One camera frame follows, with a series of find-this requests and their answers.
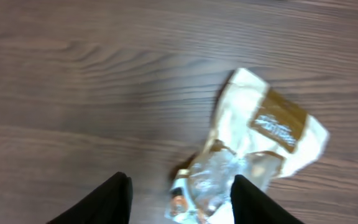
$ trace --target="bag of food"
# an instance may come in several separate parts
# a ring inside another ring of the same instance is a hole
[[[165,216],[178,223],[234,223],[230,190],[237,174],[266,191],[323,152],[329,133],[298,105],[244,68],[223,90],[203,150],[178,171]]]

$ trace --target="wooden table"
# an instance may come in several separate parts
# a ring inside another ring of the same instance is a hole
[[[0,0],[0,223],[45,223],[117,171],[131,223],[251,67],[331,132],[268,194],[305,223],[358,223],[358,0]]]

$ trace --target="brown label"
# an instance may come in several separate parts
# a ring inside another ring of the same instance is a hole
[[[307,112],[269,89],[250,127],[292,153],[305,127]]]

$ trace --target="dark wood grain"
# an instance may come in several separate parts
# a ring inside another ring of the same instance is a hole
[[[0,0],[0,223],[45,223],[119,170],[131,223],[171,223],[170,171],[237,67],[331,132],[268,194],[305,223],[358,223],[356,0]]]

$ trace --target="snack package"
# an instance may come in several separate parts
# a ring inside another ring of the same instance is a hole
[[[317,160],[328,138],[314,117],[238,68],[219,98],[203,150],[175,178],[165,216],[178,223],[234,223],[235,175],[266,191],[272,178]]]

